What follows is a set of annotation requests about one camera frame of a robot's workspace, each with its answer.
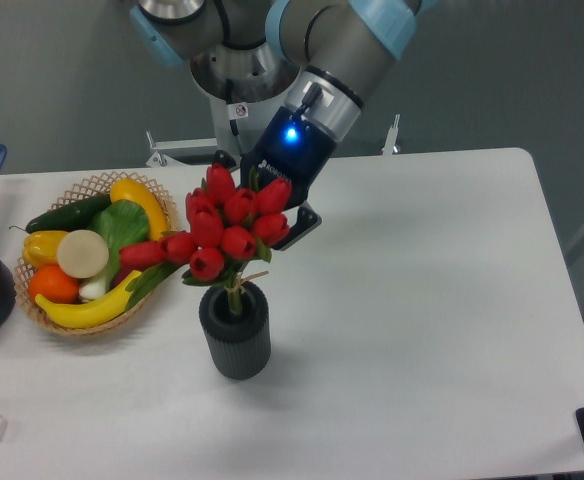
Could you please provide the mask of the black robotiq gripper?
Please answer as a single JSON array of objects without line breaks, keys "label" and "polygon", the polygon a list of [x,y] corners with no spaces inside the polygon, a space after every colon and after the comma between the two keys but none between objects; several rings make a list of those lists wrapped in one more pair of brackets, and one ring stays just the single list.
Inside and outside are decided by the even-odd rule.
[{"label": "black robotiq gripper", "polygon": [[[285,251],[318,228],[321,216],[306,201],[310,186],[343,141],[361,113],[363,102],[349,87],[331,74],[308,66],[288,92],[251,151],[240,166],[240,184],[249,185],[250,173],[258,175],[264,188],[278,178],[291,183],[289,208],[298,206],[294,225],[273,249]],[[237,169],[236,159],[216,150],[213,163],[230,173]]]}]

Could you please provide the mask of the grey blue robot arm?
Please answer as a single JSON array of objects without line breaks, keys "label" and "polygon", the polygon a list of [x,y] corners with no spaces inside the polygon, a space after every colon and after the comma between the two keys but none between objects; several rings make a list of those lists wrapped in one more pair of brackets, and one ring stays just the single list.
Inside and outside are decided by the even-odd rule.
[{"label": "grey blue robot arm", "polygon": [[320,222],[309,189],[415,33],[427,1],[136,1],[132,24],[166,66],[187,65],[210,105],[216,155],[242,181],[292,184],[297,220]]}]

